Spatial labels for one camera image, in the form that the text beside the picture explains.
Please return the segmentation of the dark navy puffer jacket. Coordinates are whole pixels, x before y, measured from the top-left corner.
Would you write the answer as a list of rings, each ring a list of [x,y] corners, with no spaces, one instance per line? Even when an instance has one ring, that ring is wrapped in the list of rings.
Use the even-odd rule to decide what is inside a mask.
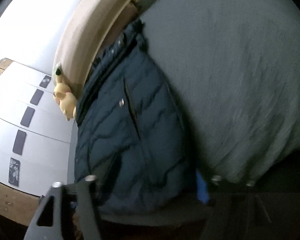
[[[102,213],[150,213],[196,199],[182,113],[147,53],[140,20],[94,59],[76,122],[75,181],[98,177]]]

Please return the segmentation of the white wardrobe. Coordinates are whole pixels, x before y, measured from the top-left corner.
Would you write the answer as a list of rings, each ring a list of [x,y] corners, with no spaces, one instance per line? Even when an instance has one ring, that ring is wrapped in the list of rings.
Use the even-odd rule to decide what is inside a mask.
[[[12,62],[0,75],[0,182],[41,196],[67,182],[71,132],[51,77]]]

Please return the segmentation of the yellow plush toy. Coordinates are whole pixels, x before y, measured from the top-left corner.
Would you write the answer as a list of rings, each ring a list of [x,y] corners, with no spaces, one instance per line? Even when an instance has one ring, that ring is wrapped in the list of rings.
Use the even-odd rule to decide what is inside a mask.
[[[75,119],[77,99],[72,93],[71,88],[64,81],[60,62],[55,65],[55,81],[56,85],[53,90],[55,102],[59,105],[66,120],[70,121],[71,119]]]

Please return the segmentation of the beige wooden headboard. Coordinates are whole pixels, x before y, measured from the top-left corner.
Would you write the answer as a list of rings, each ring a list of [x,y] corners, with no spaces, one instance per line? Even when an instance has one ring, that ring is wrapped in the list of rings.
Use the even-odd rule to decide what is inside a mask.
[[[83,86],[106,35],[131,0],[81,0],[56,49],[53,64],[61,64],[75,97]]]

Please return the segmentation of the grey bed sheet mattress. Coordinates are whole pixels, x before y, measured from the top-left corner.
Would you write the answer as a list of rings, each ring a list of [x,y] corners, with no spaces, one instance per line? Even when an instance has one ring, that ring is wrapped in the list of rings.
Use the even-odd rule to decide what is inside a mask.
[[[300,148],[300,10],[292,0],[141,0],[148,52],[203,161],[255,181]]]

